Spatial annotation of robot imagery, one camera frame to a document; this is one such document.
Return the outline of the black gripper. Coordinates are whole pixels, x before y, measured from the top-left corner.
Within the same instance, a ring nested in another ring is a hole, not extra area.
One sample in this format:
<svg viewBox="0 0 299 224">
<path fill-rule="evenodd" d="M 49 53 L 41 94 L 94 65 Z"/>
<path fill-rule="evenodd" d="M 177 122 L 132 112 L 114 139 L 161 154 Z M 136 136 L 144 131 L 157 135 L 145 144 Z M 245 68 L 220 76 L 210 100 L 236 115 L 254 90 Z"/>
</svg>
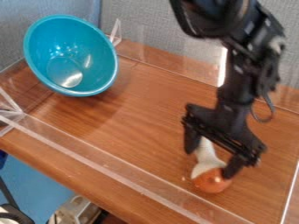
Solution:
<svg viewBox="0 0 299 224">
<path fill-rule="evenodd" d="M 245 105 L 217 103 L 216 108 L 192 103 L 185 105 L 181 118 L 184 151 L 192 154 L 201 137 L 205 137 L 233 154 L 221 171 L 224 179 L 232 179 L 245 166 L 254 166 L 267 150 L 248 127 L 248 112 L 249 106 Z"/>
</svg>

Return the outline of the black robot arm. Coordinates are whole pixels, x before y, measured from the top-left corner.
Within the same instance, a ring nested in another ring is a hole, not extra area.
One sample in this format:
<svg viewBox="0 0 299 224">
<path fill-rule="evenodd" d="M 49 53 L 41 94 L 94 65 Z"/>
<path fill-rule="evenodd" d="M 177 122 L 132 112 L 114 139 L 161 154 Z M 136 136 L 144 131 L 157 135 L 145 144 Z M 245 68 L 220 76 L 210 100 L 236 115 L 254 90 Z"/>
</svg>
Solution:
<svg viewBox="0 0 299 224">
<path fill-rule="evenodd" d="M 225 78 L 214 108 L 185 105 L 181 118 L 184 150 L 194 151 L 202 139 L 232 157 L 220 171 L 232 179 L 256 165 L 267 146 L 250 132 L 252 104 L 276 90 L 279 60 L 285 49 L 284 28 L 257 0 L 169 0 L 181 30 L 196 39 L 217 39 L 228 49 Z"/>
</svg>

